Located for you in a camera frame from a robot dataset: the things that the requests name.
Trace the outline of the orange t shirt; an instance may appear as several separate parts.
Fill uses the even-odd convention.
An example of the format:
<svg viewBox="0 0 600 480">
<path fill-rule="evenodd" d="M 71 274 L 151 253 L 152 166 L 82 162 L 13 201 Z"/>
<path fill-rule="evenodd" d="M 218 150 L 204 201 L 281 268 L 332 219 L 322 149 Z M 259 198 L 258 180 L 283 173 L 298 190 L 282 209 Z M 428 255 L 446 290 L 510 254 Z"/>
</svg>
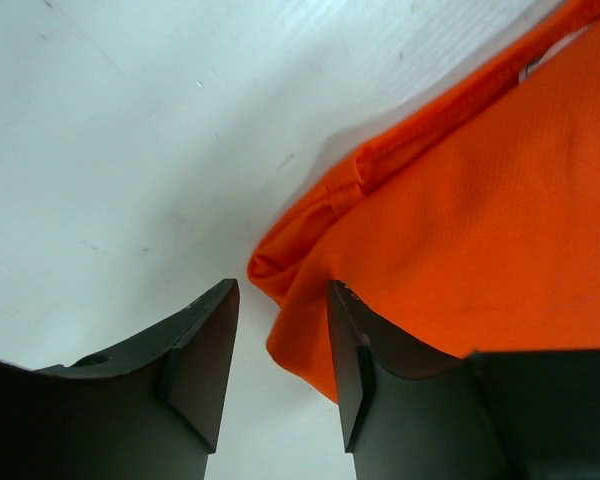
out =
<svg viewBox="0 0 600 480">
<path fill-rule="evenodd" d="M 455 356 L 600 348 L 600 1 L 359 146 L 261 240 L 273 360 L 337 396 L 327 286 Z"/>
</svg>

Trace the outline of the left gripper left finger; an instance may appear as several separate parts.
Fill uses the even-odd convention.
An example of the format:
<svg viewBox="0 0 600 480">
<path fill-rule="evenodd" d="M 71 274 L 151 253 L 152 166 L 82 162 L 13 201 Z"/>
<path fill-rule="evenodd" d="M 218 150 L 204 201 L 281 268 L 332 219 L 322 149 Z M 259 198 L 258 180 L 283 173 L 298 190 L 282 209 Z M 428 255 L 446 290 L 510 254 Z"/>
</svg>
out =
<svg viewBox="0 0 600 480">
<path fill-rule="evenodd" d="M 201 479 L 239 312 L 233 279 L 70 366 L 0 361 L 0 479 Z"/>
</svg>

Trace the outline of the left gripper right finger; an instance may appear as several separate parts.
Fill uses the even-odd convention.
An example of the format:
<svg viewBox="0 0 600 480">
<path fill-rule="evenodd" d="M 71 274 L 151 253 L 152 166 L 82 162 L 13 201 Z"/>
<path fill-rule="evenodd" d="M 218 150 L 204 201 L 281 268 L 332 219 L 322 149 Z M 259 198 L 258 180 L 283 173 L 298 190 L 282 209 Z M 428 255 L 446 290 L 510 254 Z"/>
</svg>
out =
<svg viewBox="0 0 600 480">
<path fill-rule="evenodd" d="M 360 479 L 600 479 L 600 350 L 448 355 L 340 281 L 328 327 Z"/>
</svg>

